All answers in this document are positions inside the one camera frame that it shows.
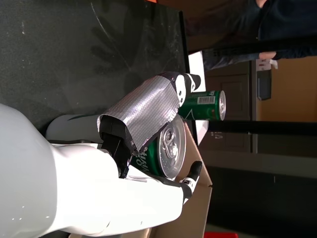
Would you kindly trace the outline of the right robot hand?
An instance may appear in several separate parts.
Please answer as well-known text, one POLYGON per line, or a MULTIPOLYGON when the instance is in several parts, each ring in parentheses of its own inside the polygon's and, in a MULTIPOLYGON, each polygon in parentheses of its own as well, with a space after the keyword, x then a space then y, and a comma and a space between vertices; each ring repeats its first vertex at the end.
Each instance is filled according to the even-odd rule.
POLYGON ((202 162, 180 181, 130 165, 201 84, 164 72, 143 82, 93 120, 102 144, 46 140, 18 110, 0 107, 0 235, 39 238, 61 230, 103 237, 176 220, 192 197, 202 162))

